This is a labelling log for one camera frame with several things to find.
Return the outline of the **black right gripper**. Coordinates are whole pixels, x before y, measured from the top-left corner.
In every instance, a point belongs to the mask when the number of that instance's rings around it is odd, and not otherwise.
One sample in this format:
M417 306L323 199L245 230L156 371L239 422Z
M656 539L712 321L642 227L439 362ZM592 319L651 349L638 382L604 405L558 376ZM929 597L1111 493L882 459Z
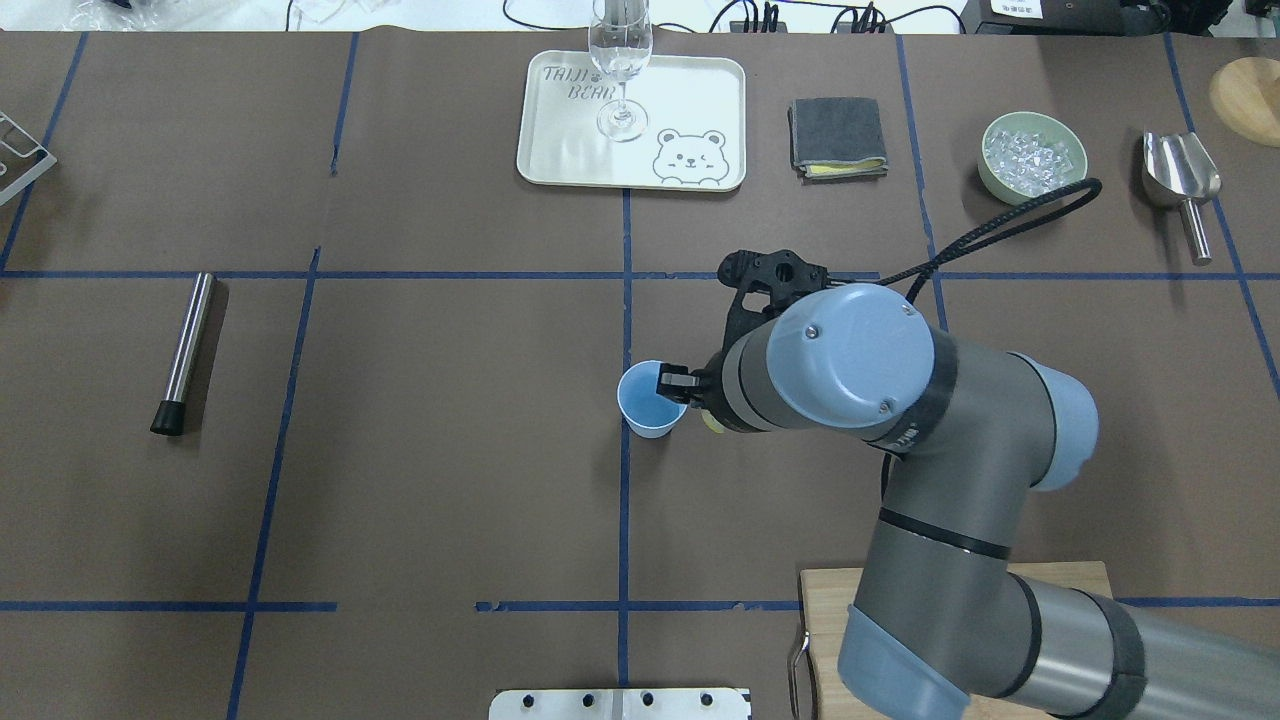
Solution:
M719 283L735 291L726 313L719 351L699 370L659 366L657 393L672 402L707 406L719 384L728 351L742 337L774 320L800 299L831 287L826 266L804 261L791 250L737 250L719 263Z

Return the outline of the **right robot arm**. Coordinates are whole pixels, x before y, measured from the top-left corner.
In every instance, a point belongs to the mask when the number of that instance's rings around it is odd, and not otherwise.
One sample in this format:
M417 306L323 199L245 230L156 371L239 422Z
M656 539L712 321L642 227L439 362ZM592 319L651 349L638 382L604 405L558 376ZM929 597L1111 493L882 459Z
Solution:
M934 328L882 284L740 250L703 369L657 389L741 433L823 428L893 468L837 670L892 719L960 719L983 696L1057 719L1275 719L1277 652L1009 570L1030 492L1074 480L1100 416L1075 378Z

